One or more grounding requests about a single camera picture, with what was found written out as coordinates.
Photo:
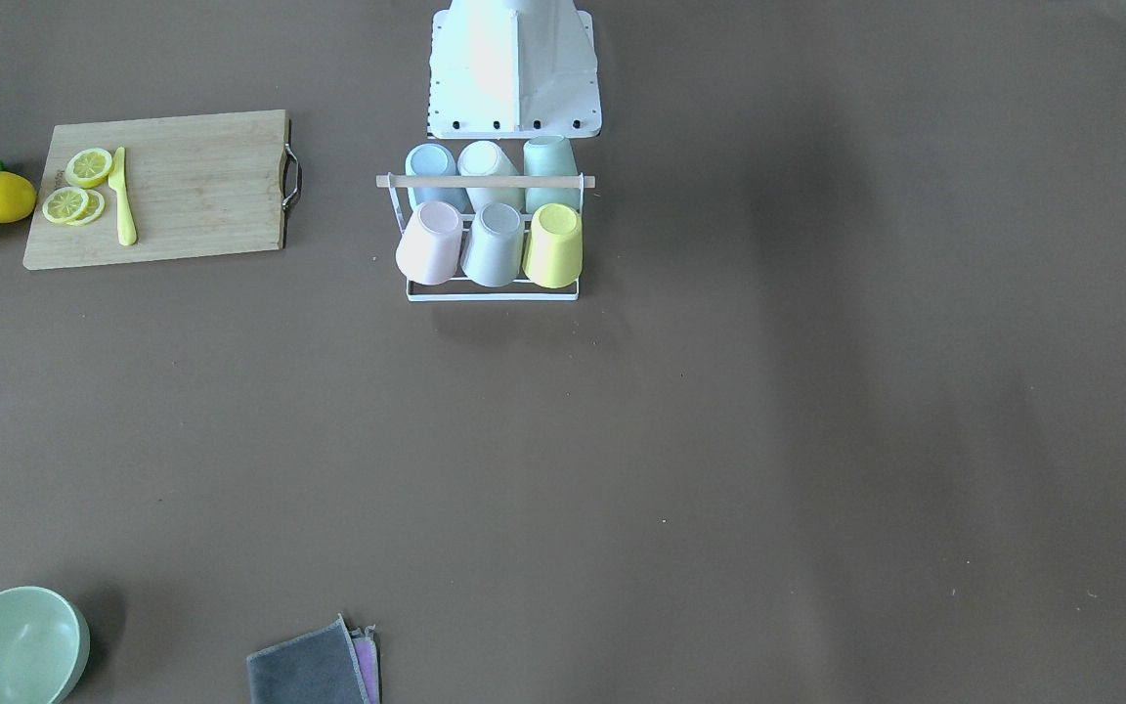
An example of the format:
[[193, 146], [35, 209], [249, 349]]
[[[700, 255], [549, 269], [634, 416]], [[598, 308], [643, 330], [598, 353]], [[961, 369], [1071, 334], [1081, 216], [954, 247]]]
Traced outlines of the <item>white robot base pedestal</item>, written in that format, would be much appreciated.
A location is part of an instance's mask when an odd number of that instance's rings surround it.
[[430, 27], [430, 139], [602, 132], [595, 23], [572, 1], [452, 1]]

